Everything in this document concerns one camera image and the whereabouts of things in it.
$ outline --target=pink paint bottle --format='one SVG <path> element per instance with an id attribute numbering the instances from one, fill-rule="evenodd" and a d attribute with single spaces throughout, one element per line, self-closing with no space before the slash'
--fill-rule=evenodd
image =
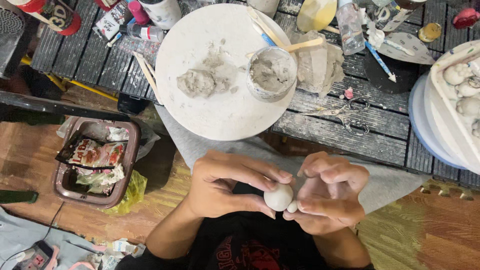
<path id="1" fill-rule="evenodd" d="M 138 25 L 145 25 L 150 21 L 150 17 L 148 17 L 139 1 L 135 0 L 128 3 L 128 9 L 132 12 Z"/>

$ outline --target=yellow plastic bag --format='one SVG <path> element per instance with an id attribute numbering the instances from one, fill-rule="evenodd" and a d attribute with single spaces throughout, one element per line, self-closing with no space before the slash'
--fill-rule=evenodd
<path id="1" fill-rule="evenodd" d="M 147 178 L 133 170 L 127 192 L 125 192 L 122 201 L 112 208 L 99 210 L 111 216 L 123 216 L 129 213 L 132 205 L 144 200 L 146 186 Z"/>

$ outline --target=electrical cord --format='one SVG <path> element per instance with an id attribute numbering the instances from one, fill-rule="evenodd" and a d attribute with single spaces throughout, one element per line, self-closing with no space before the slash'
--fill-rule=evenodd
<path id="1" fill-rule="evenodd" d="M 44 237 L 42 238 L 42 240 L 40 240 L 40 241 L 45 240 L 45 238 L 46 238 L 46 237 L 48 236 L 48 234 L 50 233 L 50 230 L 52 229 L 53 222 L 55 221 L 55 218 L 57 217 L 57 215 L 60 213 L 60 210 L 61 210 L 61 208 L 63 207 L 64 204 L 65 204 L 65 202 L 62 202 L 62 203 L 61 203 L 59 209 L 57 210 L 57 213 L 55 213 L 55 216 L 53 216 L 53 218 L 52 218 L 52 222 L 50 222 L 50 225 L 48 226 L 47 234 L 45 234 L 45 236 L 44 236 Z M 31 247 L 29 247 L 29 248 L 27 248 L 27 249 L 24 249 L 24 250 L 22 250 L 22 251 L 19 251 L 19 252 L 13 254 L 12 256 L 8 257 L 8 259 L 6 259 L 6 260 L 1 264 L 0 270 L 3 268 L 3 265 L 4 265 L 7 261 L 9 261 L 12 257 L 14 257 L 14 256 L 16 256 L 16 255 L 18 255 L 18 254 L 20 254 L 20 253 L 22 253 L 22 252 L 24 252 L 24 251 L 27 251 L 27 250 L 29 250 L 30 248 L 35 247 L 38 242 L 39 242 L 39 241 L 37 241 L 35 244 L 33 244 L 33 246 L 31 246 Z"/>

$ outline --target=blue pencil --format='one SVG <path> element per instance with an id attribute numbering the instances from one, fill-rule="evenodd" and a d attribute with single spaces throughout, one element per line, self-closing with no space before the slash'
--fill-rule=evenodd
<path id="1" fill-rule="evenodd" d="M 390 72 L 390 70 L 388 69 L 387 65 L 385 65 L 385 62 L 382 60 L 382 58 L 380 58 L 380 56 L 378 55 L 377 51 L 375 51 L 375 49 L 372 47 L 372 45 L 368 42 L 368 41 L 365 41 L 365 46 L 367 46 L 367 48 L 370 50 L 370 52 L 372 53 L 373 57 L 375 58 L 375 60 L 377 60 L 377 62 L 380 64 L 380 66 L 385 70 L 385 72 L 388 74 L 388 79 L 390 79 L 391 81 L 395 82 L 396 83 L 396 77 L 395 77 L 395 74 L 392 74 Z"/>

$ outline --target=table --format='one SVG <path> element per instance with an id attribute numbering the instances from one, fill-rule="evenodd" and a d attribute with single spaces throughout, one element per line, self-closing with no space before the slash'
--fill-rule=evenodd
<path id="1" fill-rule="evenodd" d="M 246 1 L 220 0 L 222 3 L 246 5 Z M 274 20 L 288 34 L 296 27 L 296 16 L 302 0 L 280 0 Z M 191 10 L 179 2 L 182 14 Z M 32 67 L 84 83 L 98 85 L 128 94 L 136 98 L 155 101 L 154 93 L 132 55 L 117 46 L 106 47 L 105 41 L 91 30 L 103 15 L 93 1 L 71 0 L 68 3 L 82 17 L 82 27 L 75 35 L 63 37 L 51 29 L 45 29 L 32 60 Z M 397 29 L 397 32 L 416 34 L 430 22 L 439 23 L 444 34 L 427 44 L 433 57 L 469 40 L 479 39 L 480 31 L 458 30 L 450 23 L 456 11 L 446 0 L 431 0 L 415 11 Z M 326 31 L 329 42 L 341 44 L 340 36 Z M 378 91 L 366 79 L 363 71 L 365 51 L 345 56 L 345 79 L 335 83 L 324 98 L 300 89 L 283 116 L 272 126 L 272 131 L 298 139 L 326 145 L 344 152 L 367 157 L 377 162 L 404 168 L 411 172 L 428 173 L 469 187 L 480 188 L 480 175 L 443 164 L 433 157 L 419 142 L 408 119 L 408 94 L 389 95 Z M 421 68 L 419 75 L 428 71 Z M 328 117 L 300 116 L 297 112 L 314 110 L 320 106 L 339 108 L 345 102 L 339 98 L 347 88 L 354 89 L 354 97 L 365 98 L 371 109 L 352 115 L 370 126 L 365 136 L 347 133 L 341 123 Z"/>

